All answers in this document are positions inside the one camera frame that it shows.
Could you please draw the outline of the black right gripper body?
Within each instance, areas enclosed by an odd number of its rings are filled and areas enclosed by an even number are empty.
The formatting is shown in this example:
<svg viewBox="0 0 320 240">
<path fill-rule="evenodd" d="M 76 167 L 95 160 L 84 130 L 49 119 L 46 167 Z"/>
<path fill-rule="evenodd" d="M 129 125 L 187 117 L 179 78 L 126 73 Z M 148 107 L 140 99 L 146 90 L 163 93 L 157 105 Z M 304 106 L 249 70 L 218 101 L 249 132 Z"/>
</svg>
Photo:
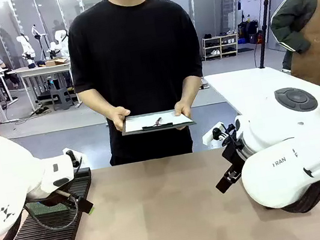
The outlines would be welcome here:
<svg viewBox="0 0 320 240">
<path fill-rule="evenodd" d="M 241 175 L 245 163 L 245 157 L 241 153 L 243 147 L 244 145 L 241 140 L 227 143 L 222 156 L 231 163 L 231 166 L 226 172 L 228 177 Z"/>
</svg>

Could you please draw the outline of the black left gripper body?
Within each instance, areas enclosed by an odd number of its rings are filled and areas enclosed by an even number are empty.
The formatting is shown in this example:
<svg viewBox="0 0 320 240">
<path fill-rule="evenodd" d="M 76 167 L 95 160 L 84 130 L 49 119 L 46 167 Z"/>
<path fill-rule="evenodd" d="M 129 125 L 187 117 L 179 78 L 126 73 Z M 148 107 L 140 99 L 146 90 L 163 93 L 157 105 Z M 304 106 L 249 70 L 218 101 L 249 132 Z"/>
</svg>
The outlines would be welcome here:
<svg viewBox="0 0 320 240">
<path fill-rule="evenodd" d="M 58 190 L 54 191 L 49 196 L 50 206 L 63 205 L 67 208 L 74 208 L 78 204 L 78 196 L 68 191 Z"/>
</svg>

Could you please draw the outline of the person's left hand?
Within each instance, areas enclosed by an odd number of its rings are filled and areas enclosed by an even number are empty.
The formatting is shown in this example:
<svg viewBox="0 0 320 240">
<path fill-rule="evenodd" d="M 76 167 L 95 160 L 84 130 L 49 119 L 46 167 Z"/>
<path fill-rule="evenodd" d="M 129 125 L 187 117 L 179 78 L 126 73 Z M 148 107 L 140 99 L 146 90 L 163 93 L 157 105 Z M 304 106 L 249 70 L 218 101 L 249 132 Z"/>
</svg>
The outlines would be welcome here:
<svg viewBox="0 0 320 240">
<path fill-rule="evenodd" d="M 180 100 L 174 106 L 175 116 L 184 115 L 191 119 L 191 105 L 192 103 L 188 100 Z"/>
</svg>

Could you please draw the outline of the person's right hand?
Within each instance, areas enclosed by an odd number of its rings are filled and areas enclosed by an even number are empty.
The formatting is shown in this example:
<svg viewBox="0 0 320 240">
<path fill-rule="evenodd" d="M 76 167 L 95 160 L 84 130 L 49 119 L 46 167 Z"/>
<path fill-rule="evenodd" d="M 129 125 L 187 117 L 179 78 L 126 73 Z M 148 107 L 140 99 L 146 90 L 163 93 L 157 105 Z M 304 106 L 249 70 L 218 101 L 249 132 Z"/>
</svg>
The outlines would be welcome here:
<svg viewBox="0 0 320 240">
<path fill-rule="evenodd" d="M 111 112 L 111 120 L 118 131 L 121 132 L 123 130 L 124 120 L 130 113 L 130 110 L 122 106 L 117 106 L 113 109 L 113 111 Z"/>
</svg>

